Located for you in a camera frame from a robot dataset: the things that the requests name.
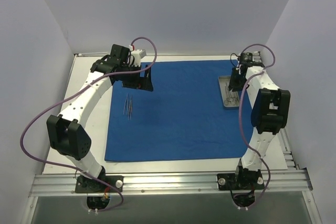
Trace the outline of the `metal instrument tray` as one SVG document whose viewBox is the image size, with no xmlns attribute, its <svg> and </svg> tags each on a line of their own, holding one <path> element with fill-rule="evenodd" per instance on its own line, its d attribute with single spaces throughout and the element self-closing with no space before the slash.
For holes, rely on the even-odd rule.
<svg viewBox="0 0 336 224">
<path fill-rule="evenodd" d="M 229 76 L 219 76 L 218 83 L 222 96 L 222 101 L 225 109 L 239 108 L 240 98 L 237 91 L 230 91 L 228 88 L 230 81 Z"/>
</svg>

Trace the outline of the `steel tweezers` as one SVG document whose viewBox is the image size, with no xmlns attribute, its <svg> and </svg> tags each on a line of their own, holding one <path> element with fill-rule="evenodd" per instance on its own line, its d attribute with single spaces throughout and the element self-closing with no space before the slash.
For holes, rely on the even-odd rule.
<svg viewBox="0 0 336 224">
<path fill-rule="evenodd" d="M 124 102 L 124 106 L 123 106 L 123 114 L 128 114 L 128 107 L 129 107 L 129 97 L 127 94 L 125 102 Z"/>
<path fill-rule="evenodd" d="M 131 115 L 131 113 L 132 113 L 132 103 L 133 103 L 133 96 L 131 95 L 130 99 L 129 99 L 129 107 L 128 107 L 129 115 Z"/>
</svg>

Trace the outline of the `blue surgical cloth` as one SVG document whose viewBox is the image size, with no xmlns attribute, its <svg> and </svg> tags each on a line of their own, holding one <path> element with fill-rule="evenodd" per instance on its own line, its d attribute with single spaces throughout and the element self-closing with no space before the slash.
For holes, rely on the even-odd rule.
<svg viewBox="0 0 336 224">
<path fill-rule="evenodd" d="M 231 73 L 227 60 L 157 62 L 153 92 L 112 88 L 105 160 L 108 162 L 240 158 L 247 147 L 238 109 L 225 109 L 218 77 Z M 133 96 L 132 117 L 123 114 Z M 244 99 L 242 122 L 252 135 L 251 105 Z"/>
</svg>

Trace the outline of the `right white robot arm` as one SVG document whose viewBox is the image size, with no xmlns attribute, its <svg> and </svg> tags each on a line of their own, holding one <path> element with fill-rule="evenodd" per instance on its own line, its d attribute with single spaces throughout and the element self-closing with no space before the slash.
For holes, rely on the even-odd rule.
<svg viewBox="0 0 336 224">
<path fill-rule="evenodd" d="M 228 89 L 239 92 L 238 123 L 241 136 L 247 151 L 238 163 L 233 175 L 236 187 L 244 189 L 257 181 L 264 157 L 270 142 L 275 138 L 288 121 L 291 94 L 288 90 L 277 86 L 267 74 L 267 67 L 255 54 L 242 52 L 238 56 L 238 64 L 232 69 Z M 247 97 L 252 111 L 250 123 L 253 133 L 248 141 L 244 135 L 242 122 L 242 106 Z"/>
</svg>

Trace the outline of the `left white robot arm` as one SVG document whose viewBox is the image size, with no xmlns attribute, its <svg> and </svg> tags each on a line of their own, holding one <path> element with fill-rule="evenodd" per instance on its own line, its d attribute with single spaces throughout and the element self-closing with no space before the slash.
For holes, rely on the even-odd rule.
<svg viewBox="0 0 336 224">
<path fill-rule="evenodd" d="M 105 171 L 90 151 L 91 138 L 85 131 L 87 120 L 100 98 L 115 82 L 122 87 L 153 91 L 151 69 L 141 67 L 146 56 L 144 49 L 134 46 L 112 45 L 111 52 L 95 61 L 81 87 L 81 93 L 58 116 L 47 119 L 47 131 L 51 148 L 67 157 L 94 192 L 105 188 Z"/>
</svg>

